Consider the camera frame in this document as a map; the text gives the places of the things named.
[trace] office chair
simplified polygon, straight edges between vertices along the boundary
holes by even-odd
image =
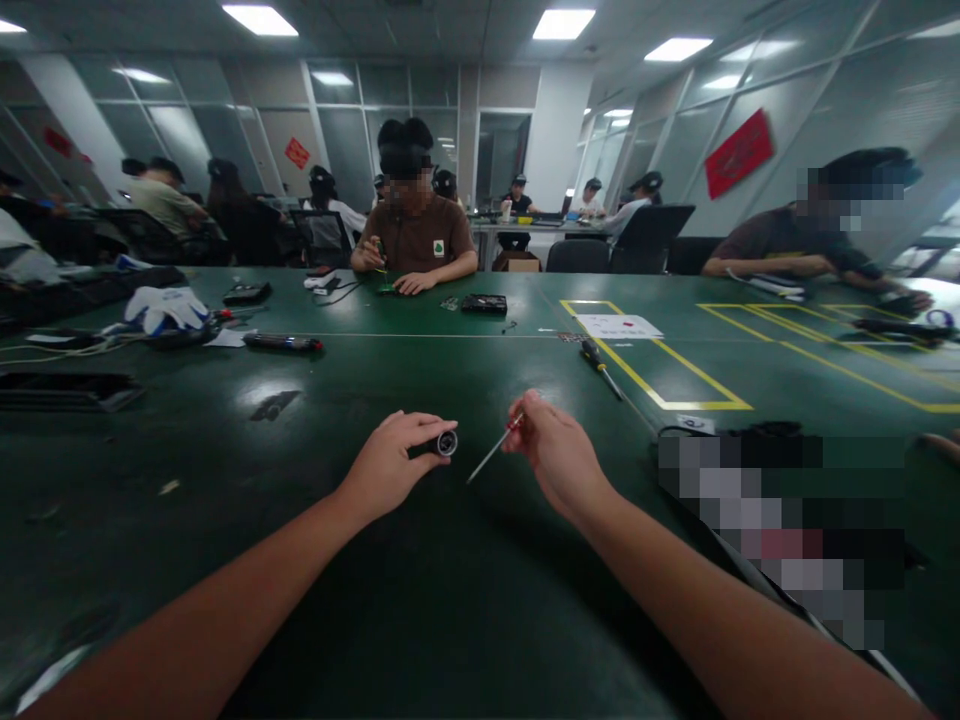
[[[707,260],[726,238],[682,237],[670,241],[668,275],[699,275]]]
[[[350,266],[353,245],[340,213],[332,210],[290,210],[289,214],[303,240],[304,257],[309,267]]]
[[[647,205],[637,210],[610,255],[610,272],[621,275],[662,275],[667,250],[695,205]]]
[[[596,240],[561,240],[550,247],[547,272],[608,273],[610,248]]]

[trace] white paper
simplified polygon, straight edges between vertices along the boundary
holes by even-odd
[[[601,340],[650,340],[663,333],[639,315],[577,315],[588,334]]]
[[[713,424],[713,420],[709,418],[698,418],[693,415],[677,415],[677,424],[689,430],[706,433],[707,435],[717,434],[717,427]]]
[[[236,330],[223,329],[213,340],[204,344],[204,347],[244,347],[243,336],[248,332],[257,332],[256,330]]]

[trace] ceiling light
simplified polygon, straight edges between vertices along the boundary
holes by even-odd
[[[333,87],[347,87],[349,85],[353,85],[353,80],[348,78],[343,73],[315,72],[310,74],[324,85],[331,85]]]
[[[154,75],[153,73],[148,73],[146,70],[138,70],[137,68],[113,68],[115,73],[120,75],[126,75],[131,80],[136,80],[137,82],[149,82],[155,85],[169,85],[170,81],[166,78],[162,78],[159,75]]]
[[[908,40],[924,40],[927,38],[937,38],[937,37],[950,37],[951,35],[960,34],[960,20],[954,20],[953,22],[948,22],[943,25],[937,25],[936,27],[930,28],[929,30],[924,30],[923,32],[916,33],[911,35]]]
[[[709,82],[704,85],[705,88],[710,90],[731,90],[735,88],[740,83],[739,75],[724,75],[723,77],[718,77],[713,82]]]
[[[13,32],[26,32],[26,29],[20,27],[19,25],[8,23],[6,20],[0,20],[0,33],[13,33]]]
[[[729,55],[720,58],[720,62],[749,62],[753,60],[765,60],[773,55],[778,55],[784,50],[796,47],[800,43],[796,40],[764,40],[759,43],[750,43],[744,45],[739,50],[734,50]]]
[[[544,10],[533,31],[534,40],[576,40],[596,10]]]
[[[680,62],[707,47],[713,40],[708,38],[670,38],[663,45],[647,55],[644,60],[650,62]]]
[[[224,5],[223,9],[254,35],[296,37],[300,34],[269,5]]]

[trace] cardboard box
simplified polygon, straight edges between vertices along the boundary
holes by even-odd
[[[504,250],[493,261],[494,272],[543,272],[540,259],[526,250]]]

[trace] red decoration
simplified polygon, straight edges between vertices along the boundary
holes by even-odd
[[[53,148],[54,151],[60,153],[68,160],[70,159],[70,150],[73,145],[56,130],[51,127],[45,127],[43,129],[43,141]]]
[[[738,182],[773,157],[770,125],[762,109],[737,128],[723,145],[707,158],[707,187],[716,200]]]
[[[310,160],[310,153],[307,152],[307,149],[303,145],[297,142],[296,138],[290,138],[290,142],[287,143],[287,149],[283,151],[283,154],[286,155],[290,159],[290,162],[296,165],[299,170],[303,170]]]

